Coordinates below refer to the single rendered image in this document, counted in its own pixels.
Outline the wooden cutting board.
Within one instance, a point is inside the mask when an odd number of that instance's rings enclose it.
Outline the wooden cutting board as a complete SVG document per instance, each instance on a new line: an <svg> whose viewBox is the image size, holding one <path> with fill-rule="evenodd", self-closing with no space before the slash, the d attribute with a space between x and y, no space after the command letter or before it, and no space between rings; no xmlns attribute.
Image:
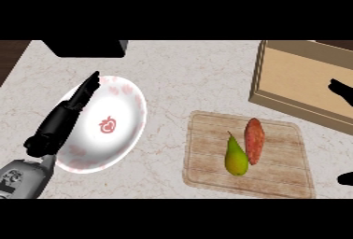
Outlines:
<svg viewBox="0 0 353 239"><path fill-rule="evenodd" d="M296 124L264 119L264 144L259 161L243 176L224 168L227 139L243 141L247 118L194 111L185 134L182 181L196 188L221 190L259 198L315 196L301 130Z"/></svg>

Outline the cardboard box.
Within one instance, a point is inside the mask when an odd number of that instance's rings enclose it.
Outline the cardboard box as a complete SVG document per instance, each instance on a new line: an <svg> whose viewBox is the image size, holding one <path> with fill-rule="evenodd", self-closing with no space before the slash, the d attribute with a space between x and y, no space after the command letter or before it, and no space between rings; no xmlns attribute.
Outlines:
<svg viewBox="0 0 353 239"><path fill-rule="evenodd" d="M247 101L353 135L353 105L327 85L353 88L353 44L262 40Z"/></svg>

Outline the orange sweet potato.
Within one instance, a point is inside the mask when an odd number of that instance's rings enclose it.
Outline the orange sweet potato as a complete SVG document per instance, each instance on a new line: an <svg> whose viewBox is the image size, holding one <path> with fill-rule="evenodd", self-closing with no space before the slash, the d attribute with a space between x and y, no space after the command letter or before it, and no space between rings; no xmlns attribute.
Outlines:
<svg viewBox="0 0 353 239"><path fill-rule="evenodd" d="M259 154L264 144L264 131L261 129L259 121L250 118L243 131L244 139L244 154L252 165L258 163Z"/></svg>

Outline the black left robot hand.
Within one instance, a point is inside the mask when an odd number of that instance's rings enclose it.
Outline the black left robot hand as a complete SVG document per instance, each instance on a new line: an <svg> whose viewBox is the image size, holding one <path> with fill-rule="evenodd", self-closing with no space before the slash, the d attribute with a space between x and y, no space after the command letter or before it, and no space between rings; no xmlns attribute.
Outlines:
<svg viewBox="0 0 353 239"><path fill-rule="evenodd" d="M78 86L70 99L63 100L55 105L36 128L33 136L26 139L23 147L29 156L39 158L44 155L55 154L67 140L79 112L97 88L98 72L94 71Z"/></svg>

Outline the black appliance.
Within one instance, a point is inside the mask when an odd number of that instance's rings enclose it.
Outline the black appliance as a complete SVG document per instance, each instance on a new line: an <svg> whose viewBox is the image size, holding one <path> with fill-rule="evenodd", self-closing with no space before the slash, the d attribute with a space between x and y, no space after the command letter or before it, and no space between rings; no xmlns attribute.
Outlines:
<svg viewBox="0 0 353 239"><path fill-rule="evenodd" d="M122 58L126 40L44 40L44 44L61 58Z"/></svg>

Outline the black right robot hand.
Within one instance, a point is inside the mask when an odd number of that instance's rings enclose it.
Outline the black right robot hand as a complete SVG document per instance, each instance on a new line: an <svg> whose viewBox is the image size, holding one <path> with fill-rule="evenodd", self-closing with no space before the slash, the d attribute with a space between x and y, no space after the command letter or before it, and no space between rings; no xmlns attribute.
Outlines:
<svg viewBox="0 0 353 239"><path fill-rule="evenodd" d="M327 89L340 96L353 107L353 88L342 84L336 79L329 80ZM338 183L353 187L353 172L343 173L336 177Z"/></svg>

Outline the white plate with red print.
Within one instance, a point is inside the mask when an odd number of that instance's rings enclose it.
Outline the white plate with red print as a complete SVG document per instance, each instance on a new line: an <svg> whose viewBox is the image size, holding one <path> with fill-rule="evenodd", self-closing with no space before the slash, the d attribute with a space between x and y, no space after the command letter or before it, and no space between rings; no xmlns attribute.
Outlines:
<svg viewBox="0 0 353 239"><path fill-rule="evenodd" d="M98 172L125 157L145 125L145 100L135 84L114 76L100 77L98 84L55 154L55 165L75 174Z"/></svg>

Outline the green pear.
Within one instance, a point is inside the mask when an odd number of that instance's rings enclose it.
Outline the green pear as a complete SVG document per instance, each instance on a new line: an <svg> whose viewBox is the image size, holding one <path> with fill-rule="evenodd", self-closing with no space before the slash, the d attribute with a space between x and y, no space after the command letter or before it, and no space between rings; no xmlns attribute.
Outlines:
<svg viewBox="0 0 353 239"><path fill-rule="evenodd" d="M241 176L247 171L247 157L231 134L227 139L224 168L233 176Z"/></svg>

